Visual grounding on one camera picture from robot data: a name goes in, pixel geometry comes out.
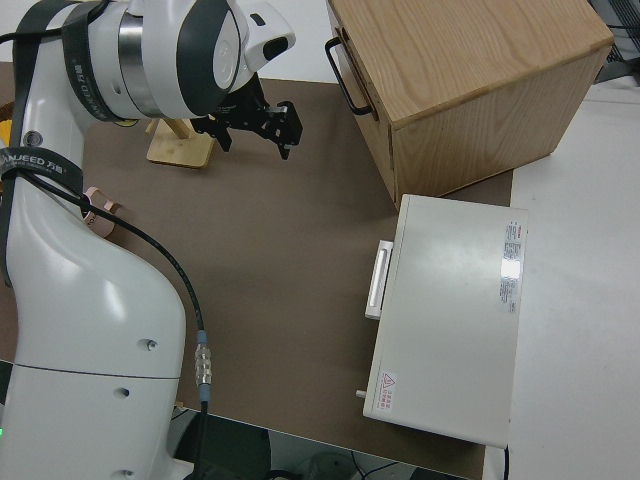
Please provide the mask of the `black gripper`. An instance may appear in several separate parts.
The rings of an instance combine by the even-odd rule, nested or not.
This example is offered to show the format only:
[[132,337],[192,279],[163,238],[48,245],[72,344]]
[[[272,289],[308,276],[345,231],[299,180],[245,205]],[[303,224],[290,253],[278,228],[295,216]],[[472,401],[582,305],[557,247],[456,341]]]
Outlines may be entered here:
[[[213,113],[192,120],[197,133],[218,136],[218,142],[224,152],[229,152],[232,144],[229,129],[244,130],[265,136],[268,118],[264,115],[268,104],[259,81],[249,81],[241,88],[231,92]],[[292,145],[277,144],[282,160],[289,158]]]

